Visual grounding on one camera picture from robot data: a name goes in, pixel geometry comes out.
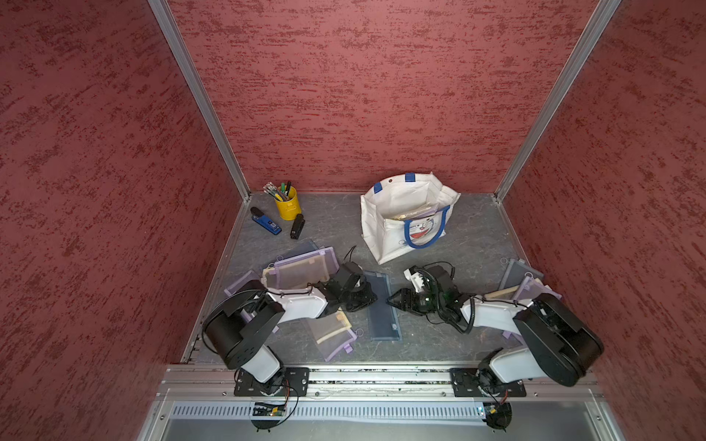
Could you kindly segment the blue grey mesh pouch front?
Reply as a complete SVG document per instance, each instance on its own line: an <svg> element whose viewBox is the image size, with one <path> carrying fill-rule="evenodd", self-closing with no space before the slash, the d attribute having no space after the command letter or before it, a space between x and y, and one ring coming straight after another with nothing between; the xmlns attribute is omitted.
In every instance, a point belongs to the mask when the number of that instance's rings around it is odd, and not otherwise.
<svg viewBox="0 0 706 441"><path fill-rule="evenodd" d="M367 308L371 341L401 341L402 333L396 310L387 303L392 296L389 276L371 271L365 271L364 275L377 296L377 301Z"/></svg>

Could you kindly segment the beige mesh pouch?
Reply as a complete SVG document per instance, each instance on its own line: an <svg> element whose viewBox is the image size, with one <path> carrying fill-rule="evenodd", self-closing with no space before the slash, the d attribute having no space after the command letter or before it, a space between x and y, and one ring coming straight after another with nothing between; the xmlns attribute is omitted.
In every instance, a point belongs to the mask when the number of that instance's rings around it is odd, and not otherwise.
<svg viewBox="0 0 706 441"><path fill-rule="evenodd" d="M394 221L415 220L432 216L438 211L438 209L439 204L427 203L418 207L404 209L403 211L397 213L386 214L384 215L384 218Z"/></svg>

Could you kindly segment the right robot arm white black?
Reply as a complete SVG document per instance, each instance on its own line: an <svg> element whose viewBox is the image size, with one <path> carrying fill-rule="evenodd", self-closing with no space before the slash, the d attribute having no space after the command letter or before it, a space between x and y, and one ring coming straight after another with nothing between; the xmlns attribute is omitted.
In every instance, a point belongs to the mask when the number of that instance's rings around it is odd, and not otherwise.
<svg viewBox="0 0 706 441"><path fill-rule="evenodd" d="M493 328L521 337L523 345L496 349L457 383L496 398L522 380L548 378L573 387L604 353L604 345L551 290L530 299L491 299L462 292L454 271L412 266L404 272L412 288L401 288L386 303L417 316L435 314L460 334Z"/></svg>

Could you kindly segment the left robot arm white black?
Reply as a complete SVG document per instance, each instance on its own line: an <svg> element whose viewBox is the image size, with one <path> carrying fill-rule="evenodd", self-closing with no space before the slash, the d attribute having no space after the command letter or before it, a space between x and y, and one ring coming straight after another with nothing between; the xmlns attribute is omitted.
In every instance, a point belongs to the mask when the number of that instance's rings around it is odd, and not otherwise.
<svg viewBox="0 0 706 441"><path fill-rule="evenodd" d="M202 339L228 369L246 371L266 395L273 395L285 384L285 368L267 346L276 327L338 311L356 312L377 300L356 263L343 264L326 282L296 290L277 290L254 281L209 313L202 324Z"/></svg>

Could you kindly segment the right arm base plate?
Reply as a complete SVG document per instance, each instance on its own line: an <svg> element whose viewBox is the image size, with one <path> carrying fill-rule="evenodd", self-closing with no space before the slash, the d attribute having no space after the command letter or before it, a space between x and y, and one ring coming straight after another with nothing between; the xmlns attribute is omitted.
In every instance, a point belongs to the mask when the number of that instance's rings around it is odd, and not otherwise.
<svg viewBox="0 0 706 441"><path fill-rule="evenodd" d="M527 391L521 380L503 383L490 369L451 369L450 383L457 398L498 400L524 398Z"/></svg>

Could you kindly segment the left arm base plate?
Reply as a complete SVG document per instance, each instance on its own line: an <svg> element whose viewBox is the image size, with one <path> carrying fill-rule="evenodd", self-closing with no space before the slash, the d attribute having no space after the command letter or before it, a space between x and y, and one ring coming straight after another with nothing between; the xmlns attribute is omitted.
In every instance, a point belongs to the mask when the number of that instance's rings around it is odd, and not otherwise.
<svg viewBox="0 0 706 441"><path fill-rule="evenodd" d="M308 367L282 367L270 380L261 383L244 369L235 371L235 397L286 398L307 395L311 370Z"/></svg>

